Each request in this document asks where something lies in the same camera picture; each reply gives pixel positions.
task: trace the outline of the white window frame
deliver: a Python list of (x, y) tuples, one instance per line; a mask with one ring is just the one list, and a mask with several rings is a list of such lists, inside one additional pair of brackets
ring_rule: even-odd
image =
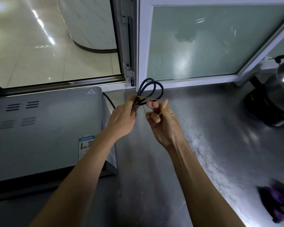
[[(151, 25), (154, 6), (204, 6), (204, 5), (269, 5), (284, 4), (284, 0), (138, 0), (137, 1), (137, 89), (147, 77), (148, 55), (151, 40)], [(186, 87), (226, 82), (245, 82), (251, 70), (284, 38), (284, 23), (252, 56), (249, 61), (233, 75), (198, 77), (190, 79), (160, 81), (164, 88)]]

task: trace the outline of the stainless steel countertop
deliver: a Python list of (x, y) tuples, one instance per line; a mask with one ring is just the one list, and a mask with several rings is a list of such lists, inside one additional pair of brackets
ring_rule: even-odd
[[(246, 111), (242, 100), (252, 89), (250, 83), (218, 84), (166, 89), (163, 97), (205, 172), (245, 225), (270, 227), (276, 224), (257, 186), (284, 183), (284, 128), (268, 127)], [(134, 92), (108, 96), (119, 105)], [(117, 141), (116, 154), (118, 176), (99, 180), (85, 226), (192, 226), (170, 157), (142, 107), (132, 132)], [(28, 223), (49, 195), (0, 202), (0, 226), (23, 218), (19, 226)]]

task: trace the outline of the sticker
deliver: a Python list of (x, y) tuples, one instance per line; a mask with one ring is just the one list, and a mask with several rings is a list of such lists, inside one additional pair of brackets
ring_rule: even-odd
[(79, 160), (85, 155), (94, 140), (94, 136), (79, 139)]
[(95, 94), (94, 90), (91, 88), (87, 94)]

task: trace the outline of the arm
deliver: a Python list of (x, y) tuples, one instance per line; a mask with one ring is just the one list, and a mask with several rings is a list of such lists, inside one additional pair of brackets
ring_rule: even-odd
[(128, 134), (134, 125), (138, 107), (131, 95), (124, 105), (118, 106), (107, 127), (97, 135), (84, 157), (61, 183), (29, 227), (80, 226), (91, 206), (98, 178), (114, 143)]
[(180, 182), (193, 226), (244, 227), (235, 211), (212, 184), (184, 138), (176, 115), (167, 100), (148, 102), (153, 111), (146, 114), (152, 131), (167, 150)]

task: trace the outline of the rubber band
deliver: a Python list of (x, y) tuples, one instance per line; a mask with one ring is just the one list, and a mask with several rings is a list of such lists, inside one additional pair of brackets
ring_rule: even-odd
[[(139, 98), (144, 98), (144, 99), (150, 99), (150, 101), (153, 101), (153, 100), (157, 101), (157, 100), (158, 100), (158, 99), (153, 99), (153, 98), (147, 98), (147, 97), (144, 97), (144, 96), (137, 96), (137, 97), (139, 97)], [(158, 115), (160, 116), (160, 115), (161, 115), (163, 112), (165, 112), (167, 109), (168, 109), (168, 104), (165, 106), (165, 108), (163, 108), (163, 109), (161, 110), (160, 114), (158, 114)]]

